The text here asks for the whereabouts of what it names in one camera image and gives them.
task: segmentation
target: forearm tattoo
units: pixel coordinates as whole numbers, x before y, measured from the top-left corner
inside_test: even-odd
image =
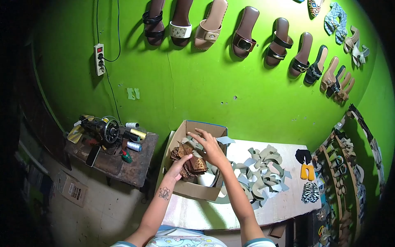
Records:
[[[165,201],[169,199],[170,190],[167,187],[159,188],[159,197]]]

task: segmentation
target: power strip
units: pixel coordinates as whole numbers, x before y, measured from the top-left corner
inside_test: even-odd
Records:
[[[93,47],[93,57],[95,61],[96,75],[103,75],[105,70],[104,66],[99,66],[99,62],[102,61],[104,65],[104,44],[97,44]]]

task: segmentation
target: cardboard box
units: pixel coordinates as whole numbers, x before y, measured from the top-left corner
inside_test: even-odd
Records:
[[[86,185],[80,183],[74,177],[68,175],[66,172],[60,170],[55,178],[55,185],[57,190],[67,200],[84,207],[84,198],[88,190]]]
[[[171,164],[173,163],[173,161],[170,159],[170,154],[173,151],[173,149],[179,145],[179,142],[181,141],[182,138],[187,136],[186,134],[187,132],[198,134],[195,131],[195,128],[205,130],[208,133],[211,133],[212,136],[214,137],[222,137],[228,135],[228,129],[224,126],[184,120],[180,125],[180,127],[177,129],[177,131],[174,133],[174,136],[171,139],[170,144],[166,148],[165,157],[164,157],[166,170],[169,170]],[[224,154],[226,155],[227,146],[220,144],[220,147],[224,152]],[[219,172],[219,170],[218,173],[216,174],[215,179],[216,182],[213,187],[202,186],[195,183],[190,183],[180,180],[175,184],[174,192],[176,194],[181,194],[184,196],[215,201],[218,197],[218,194],[220,193],[223,184],[222,175]]]

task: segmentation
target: hand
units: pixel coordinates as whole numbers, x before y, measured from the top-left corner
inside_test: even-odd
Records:
[[[181,168],[182,165],[189,159],[192,158],[192,154],[190,155],[185,155],[183,156],[180,160],[177,160],[175,162],[173,162],[173,164],[171,165],[170,169],[166,172],[164,178],[168,178],[170,180],[174,180],[174,182],[177,182],[178,180],[181,179]]]
[[[224,152],[221,150],[220,146],[218,145],[217,139],[213,137],[210,133],[207,133],[205,130],[201,130],[195,128],[197,132],[199,132],[203,137],[195,135],[191,132],[188,132],[188,135],[193,137],[198,143],[200,143],[205,151],[206,156],[204,157],[210,164],[218,167],[220,170],[226,166],[231,166],[228,159],[225,157]]]

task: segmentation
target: smartphone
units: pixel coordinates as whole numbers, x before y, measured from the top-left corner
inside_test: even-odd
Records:
[[[96,158],[98,157],[101,148],[102,147],[99,145],[93,145],[85,164],[92,167],[95,164]]]

